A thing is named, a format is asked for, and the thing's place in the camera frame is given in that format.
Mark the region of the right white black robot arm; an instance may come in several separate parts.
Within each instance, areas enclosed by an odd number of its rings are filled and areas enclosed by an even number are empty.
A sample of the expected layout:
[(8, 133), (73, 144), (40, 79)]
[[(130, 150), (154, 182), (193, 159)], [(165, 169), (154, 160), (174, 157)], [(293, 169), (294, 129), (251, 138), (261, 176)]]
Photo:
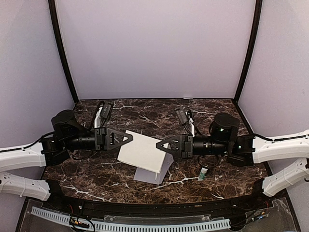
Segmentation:
[(294, 158), (283, 170), (257, 180), (246, 205), (256, 210), (265, 196), (275, 196), (281, 190), (301, 180), (309, 180), (309, 132), (267, 138), (258, 134), (238, 135), (239, 119), (228, 113), (218, 113), (209, 126), (208, 135), (179, 134), (156, 143), (156, 148), (174, 157), (226, 156), (228, 163), (252, 166), (271, 160)]

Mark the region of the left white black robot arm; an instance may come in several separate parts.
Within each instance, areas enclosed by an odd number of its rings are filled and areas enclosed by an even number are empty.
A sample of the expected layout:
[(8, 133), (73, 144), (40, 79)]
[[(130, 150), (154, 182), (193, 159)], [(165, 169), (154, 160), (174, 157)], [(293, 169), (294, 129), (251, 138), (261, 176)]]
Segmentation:
[(10, 171), (59, 165), (75, 150), (110, 151), (130, 143), (133, 136), (106, 127), (87, 129), (77, 122), (72, 110), (61, 111), (51, 122), (54, 131), (37, 141), (0, 150), (0, 191), (41, 201), (49, 199), (56, 210), (63, 211), (68, 199), (56, 191), (56, 181), (29, 179)]

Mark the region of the green glue stick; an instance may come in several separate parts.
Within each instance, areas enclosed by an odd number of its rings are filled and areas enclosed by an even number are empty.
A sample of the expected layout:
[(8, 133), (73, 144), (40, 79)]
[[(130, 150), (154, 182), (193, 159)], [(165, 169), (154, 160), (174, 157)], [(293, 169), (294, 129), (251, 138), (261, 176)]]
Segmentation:
[(207, 168), (201, 168), (199, 176), (198, 176), (198, 181), (204, 180), (207, 172), (208, 172)]

